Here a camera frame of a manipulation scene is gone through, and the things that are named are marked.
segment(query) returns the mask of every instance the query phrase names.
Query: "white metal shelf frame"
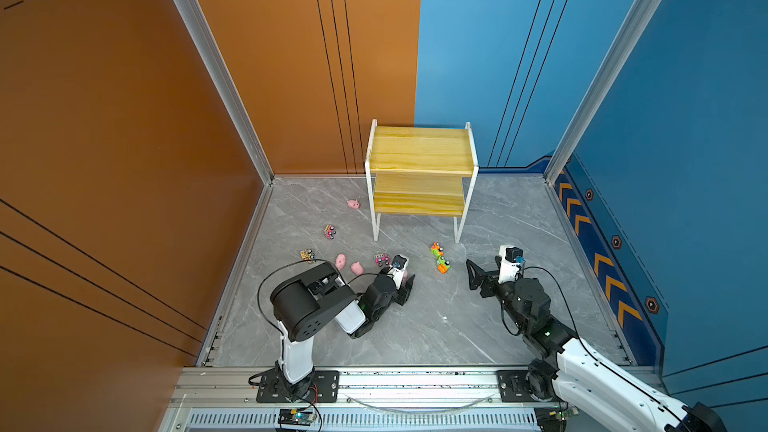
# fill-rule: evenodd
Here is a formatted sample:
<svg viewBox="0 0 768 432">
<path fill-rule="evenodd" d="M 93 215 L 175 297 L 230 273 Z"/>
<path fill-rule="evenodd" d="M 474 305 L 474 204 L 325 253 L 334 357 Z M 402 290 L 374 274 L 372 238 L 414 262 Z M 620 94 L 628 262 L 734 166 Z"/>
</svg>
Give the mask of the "white metal shelf frame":
<svg viewBox="0 0 768 432">
<path fill-rule="evenodd" d="M 379 228 L 381 226 L 382 220 L 381 213 L 376 213 L 376 205 L 373 201 L 374 184 L 371 176 L 371 150 L 373 149 L 373 138 L 376 134 L 376 128 L 378 125 L 378 121 L 374 119 L 371 123 L 371 133 L 368 138 L 368 151 L 366 152 L 366 181 L 368 184 L 368 203 L 371 208 L 371 224 L 373 228 L 374 241 L 379 240 Z M 466 122 L 464 128 L 467 130 L 469 145 L 472 150 L 472 164 L 474 165 L 474 169 L 472 170 L 472 178 L 469 181 L 469 189 L 467 190 L 467 195 L 464 198 L 464 212 L 462 213 L 461 223 L 458 222 L 458 217 L 453 218 L 453 235 L 457 244 L 461 239 L 462 232 L 464 230 L 464 224 L 466 223 L 467 212 L 469 210 L 469 203 L 472 200 L 472 193 L 475 191 L 475 183 L 478 177 L 478 170 L 480 169 L 478 166 L 478 154 L 475 150 L 475 137 L 472 134 L 472 124 L 470 122 Z"/>
</svg>

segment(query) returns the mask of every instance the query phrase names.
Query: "wooden shelf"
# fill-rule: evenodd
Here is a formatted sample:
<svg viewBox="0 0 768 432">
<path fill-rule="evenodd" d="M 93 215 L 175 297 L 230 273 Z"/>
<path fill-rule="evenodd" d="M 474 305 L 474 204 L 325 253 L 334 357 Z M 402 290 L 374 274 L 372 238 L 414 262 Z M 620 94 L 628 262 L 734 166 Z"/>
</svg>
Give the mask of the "wooden shelf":
<svg viewBox="0 0 768 432">
<path fill-rule="evenodd" d="M 475 139 L 469 122 L 464 129 L 431 129 L 379 127 L 374 119 L 366 151 L 373 240 L 379 240 L 382 214 L 447 216 L 453 217 L 458 244 L 477 175 Z M 466 201 L 463 177 L 471 177 Z"/>
<path fill-rule="evenodd" d="M 417 172 L 471 177 L 475 171 L 466 129 L 377 127 L 370 167 L 378 172 Z"/>
<path fill-rule="evenodd" d="M 373 201 L 384 214 L 460 217 L 464 187 L 460 176 L 380 172 Z"/>
</svg>

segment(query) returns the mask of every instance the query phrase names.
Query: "shelf leg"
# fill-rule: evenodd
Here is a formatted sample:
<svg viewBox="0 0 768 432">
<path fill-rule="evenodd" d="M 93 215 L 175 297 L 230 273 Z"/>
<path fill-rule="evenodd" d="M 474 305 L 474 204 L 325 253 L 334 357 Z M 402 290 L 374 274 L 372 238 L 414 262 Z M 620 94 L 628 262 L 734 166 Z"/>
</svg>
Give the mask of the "shelf leg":
<svg viewBox="0 0 768 432">
<path fill-rule="evenodd" d="M 376 223 L 376 210 L 373 205 L 373 184 L 371 182 L 371 167 L 366 161 L 366 180 L 368 181 L 368 204 L 371 207 L 371 225 L 373 226 L 373 241 L 379 240 L 379 224 Z"/>
<path fill-rule="evenodd" d="M 475 171 L 472 173 L 472 180 L 469 182 L 469 190 L 467 191 L 467 197 L 464 201 L 464 213 L 462 214 L 462 223 L 458 226 L 456 231 L 456 243 L 462 237 L 462 231 L 464 230 L 464 222 L 467 220 L 467 210 L 469 210 L 469 201 L 472 200 L 472 192 L 475 191 L 475 181 L 478 177 L 478 167 L 475 166 Z"/>
</svg>

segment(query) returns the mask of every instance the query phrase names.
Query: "metal mounting plate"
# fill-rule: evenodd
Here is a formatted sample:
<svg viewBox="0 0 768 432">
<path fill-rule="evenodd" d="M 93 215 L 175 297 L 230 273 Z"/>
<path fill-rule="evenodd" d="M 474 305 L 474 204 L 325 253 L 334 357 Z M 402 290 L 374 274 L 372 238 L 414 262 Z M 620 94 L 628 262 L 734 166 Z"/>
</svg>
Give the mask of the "metal mounting plate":
<svg viewBox="0 0 768 432">
<path fill-rule="evenodd" d="M 497 370 L 498 392 L 502 395 L 502 402 L 535 402 L 531 395 L 531 386 L 525 376 L 527 370 Z"/>
<path fill-rule="evenodd" d="M 267 370 L 261 377 L 259 394 L 256 396 L 256 402 L 262 404 L 284 404 L 292 400 L 278 391 L 278 374 L 281 374 L 276 368 Z M 317 401 L 321 404 L 336 402 L 339 390 L 339 371 L 338 370 L 315 370 L 312 372 L 312 385 L 317 386 Z"/>
</svg>

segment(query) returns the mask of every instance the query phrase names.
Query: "orange chevron arrow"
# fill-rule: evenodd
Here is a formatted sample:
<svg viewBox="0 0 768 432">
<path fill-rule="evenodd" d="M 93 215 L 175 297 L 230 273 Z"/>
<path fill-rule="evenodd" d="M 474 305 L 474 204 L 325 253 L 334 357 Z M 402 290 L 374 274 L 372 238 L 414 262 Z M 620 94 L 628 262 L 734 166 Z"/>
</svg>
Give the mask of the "orange chevron arrow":
<svg viewBox="0 0 768 432">
<path fill-rule="evenodd" d="M 565 213 L 568 215 L 568 218 L 571 218 L 571 206 L 580 206 L 581 202 L 576 198 L 570 198 L 566 200 L 565 203 L 568 204 L 568 208 L 566 209 Z"/>
<path fill-rule="evenodd" d="M 589 219 L 589 217 L 580 216 L 579 214 L 576 214 L 576 225 L 574 226 L 576 229 L 576 235 L 578 235 L 578 225 L 582 222 L 586 222 L 587 224 L 591 224 L 592 221 Z"/>
<path fill-rule="evenodd" d="M 616 287 L 619 287 L 624 292 L 627 291 L 627 287 L 624 284 L 622 284 L 621 282 L 619 282 L 615 278 L 613 278 L 613 277 L 611 277 L 609 275 L 606 275 L 605 276 L 605 297 L 608 298 L 609 302 L 610 302 L 610 286 L 611 285 L 615 285 Z"/>
<path fill-rule="evenodd" d="M 624 328 L 624 312 L 629 312 L 630 314 L 637 317 L 638 320 L 643 320 L 643 318 L 640 316 L 640 312 L 634 310 L 632 307 L 623 303 L 622 301 L 619 301 L 619 325 L 621 328 Z"/>
<path fill-rule="evenodd" d="M 573 188 L 573 186 L 572 186 L 571 184 L 567 184 L 567 183 L 565 183 L 565 182 L 563 182 L 562 184 L 560 184 L 560 202 L 562 202 L 562 201 L 563 201 L 563 189 L 564 189 L 564 188 Z"/>
<path fill-rule="evenodd" d="M 600 263 L 608 264 L 611 267 L 615 267 L 613 261 L 611 261 L 608 257 L 605 255 L 595 254 L 594 255 L 594 274 L 600 277 Z"/>
</svg>

